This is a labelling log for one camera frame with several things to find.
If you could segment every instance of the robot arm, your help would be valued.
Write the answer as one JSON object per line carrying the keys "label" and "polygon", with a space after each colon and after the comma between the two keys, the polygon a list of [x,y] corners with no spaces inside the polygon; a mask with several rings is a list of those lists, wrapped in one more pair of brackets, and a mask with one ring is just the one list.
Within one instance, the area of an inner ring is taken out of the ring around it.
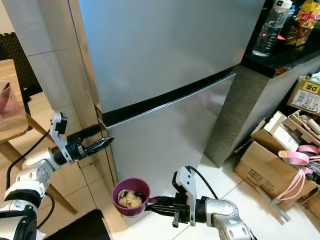
{"label": "robot arm", "polygon": [[35,240],[38,208],[49,187],[50,175],[65,163],[90,156],[106,148],[114,137],[103,137],[89,147],[82,142],[100,132],[98,124],[63,138],[67,117],[55,112],[51,120],[51,136],[57,144],[33,154],[22,165],[16,182],[5,192],[0,203],[0,240]]}
{"label": "robot arm", "polygon": [[186,167],[174,173],[172,185],[177,189],[175,197],[157,196],[150,201],[146,211],[172,216],[172,226],[179,223],[191,226],[206,223],[216,228],[221,240],[256,240],[248,226],[241,220],[237,206],[226,199],[197,199],[196,181]]}

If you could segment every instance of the table leg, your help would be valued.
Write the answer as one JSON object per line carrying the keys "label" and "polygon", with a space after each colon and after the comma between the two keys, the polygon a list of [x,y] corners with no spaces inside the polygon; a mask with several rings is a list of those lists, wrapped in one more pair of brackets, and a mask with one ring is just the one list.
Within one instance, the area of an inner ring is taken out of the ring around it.
{"label": "table leg", "polygon": [[[11,143],[8,141],[0,143],[0,152],[10,162],[14,162],[16,159],[21,157],[21,153],[17,149],[15,149],[15,147],[12,146]],[[15,166],[21,170],[24,160],[26,160],[26,159],[21,160]],[[72,214],[77,213],[77,211],[74,209],[74,207],[51,184],[49,185],[47,192],[50,193],[53,196],[53,198],[59,204],[61,204],[66,210],[68,210],[70,213],[72,213]]]}
{"label": "table leg", "polygon": [[[47,133],[47,131],[39,123],[37,123],[37,121],[34,120],[28,113],[25,113],[25,115],[29,126],[33,127],[42,135],[45,135]],[[49,139],[51,142],[55,143],[50,134],[48,134],[46,138]]]}

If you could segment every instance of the refrigerator door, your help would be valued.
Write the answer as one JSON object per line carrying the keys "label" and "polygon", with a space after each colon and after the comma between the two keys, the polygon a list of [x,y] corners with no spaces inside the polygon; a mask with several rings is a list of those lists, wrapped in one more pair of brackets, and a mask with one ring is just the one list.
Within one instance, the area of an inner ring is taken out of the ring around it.
{"label": "refrigerator door", "polygon": [[[145,180],[151,196],[172,196],[174,172],[197,167],[235,77],[107,128],[118,181]],[[144,217],[126,218],[133,224]]]}
{"label": "refrigerator door", "polygon": [[239,64],[264,2],[79,0],[95,104],[107,113]]}

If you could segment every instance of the black mat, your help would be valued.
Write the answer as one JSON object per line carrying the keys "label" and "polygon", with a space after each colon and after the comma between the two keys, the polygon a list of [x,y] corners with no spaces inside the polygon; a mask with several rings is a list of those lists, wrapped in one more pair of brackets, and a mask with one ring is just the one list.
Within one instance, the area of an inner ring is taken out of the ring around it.
{"label": "black mat", "polygon": [[95,209],[47,237],[46,240],[110,240],[101,218],[103,218],[101,211]]}
{"label": "black mat", "polygon": [[23,96],[30,97],[42,92],[38,79],[14,32],[0,34],[0,60],[6,59],[13,59]]}

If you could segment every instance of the snack bag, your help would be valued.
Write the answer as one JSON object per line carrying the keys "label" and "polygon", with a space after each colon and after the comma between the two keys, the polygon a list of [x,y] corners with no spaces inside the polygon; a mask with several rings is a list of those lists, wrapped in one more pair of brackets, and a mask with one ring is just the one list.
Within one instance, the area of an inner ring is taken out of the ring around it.
{"label": "snack bag", "polygon": [[306,0],[296,15],[295,20],[300,27],[313,29],[319,17],[320,3],[314,0]]}

